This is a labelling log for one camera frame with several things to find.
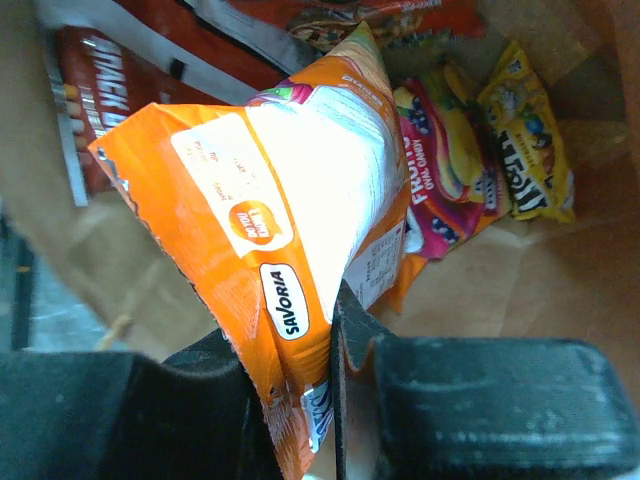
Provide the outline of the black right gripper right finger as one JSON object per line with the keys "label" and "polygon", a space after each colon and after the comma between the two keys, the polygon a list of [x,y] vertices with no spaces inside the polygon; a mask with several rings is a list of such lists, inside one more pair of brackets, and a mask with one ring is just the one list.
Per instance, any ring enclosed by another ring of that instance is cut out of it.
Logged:
{"label": "black right gripper right finger", "polygon": [[400,337],[338,293],[340,479],[617,479],[639,422],[607,357],[577,340]]}

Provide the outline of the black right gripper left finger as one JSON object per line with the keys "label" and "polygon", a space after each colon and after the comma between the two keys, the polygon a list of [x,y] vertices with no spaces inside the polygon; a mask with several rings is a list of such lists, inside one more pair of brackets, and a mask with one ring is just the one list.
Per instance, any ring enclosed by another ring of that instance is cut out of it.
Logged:
{"label": "black right gripper left finger", "polygon": [[276,479],[254,386],[212,332],[164,362],[132,351],[1,357],[5,479]]}

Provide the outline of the red paper bag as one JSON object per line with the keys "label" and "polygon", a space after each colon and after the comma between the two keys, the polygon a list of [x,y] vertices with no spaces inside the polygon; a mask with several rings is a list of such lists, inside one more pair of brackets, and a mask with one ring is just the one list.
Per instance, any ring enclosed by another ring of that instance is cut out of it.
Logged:
{"label": "red paper bag", "polygon": [[[549,88],[576,177],[577,221],[502,219],[412,283],[400,334],[557,336],[612,356],[639,351],[639,5],[485,1],[489,37],[466,47],[477,77],[507,38]],[[164,359],[214,326],[186,279],[120,197],[77,207],[34,5],[1,5],[1,199],[10,223],[124,341]]]}

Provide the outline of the orange cracker snack pack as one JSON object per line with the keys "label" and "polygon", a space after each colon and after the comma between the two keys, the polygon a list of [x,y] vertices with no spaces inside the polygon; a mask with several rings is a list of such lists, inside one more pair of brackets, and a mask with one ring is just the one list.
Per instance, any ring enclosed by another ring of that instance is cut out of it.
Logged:
{"label": "orange cracker snack pack", "polygon": [[344,274],[371,304],[402,257],[409,174],[370,27],[244,106],[152,103],[89,149],[230,340],[283,476],[301,478],[333,416]]}

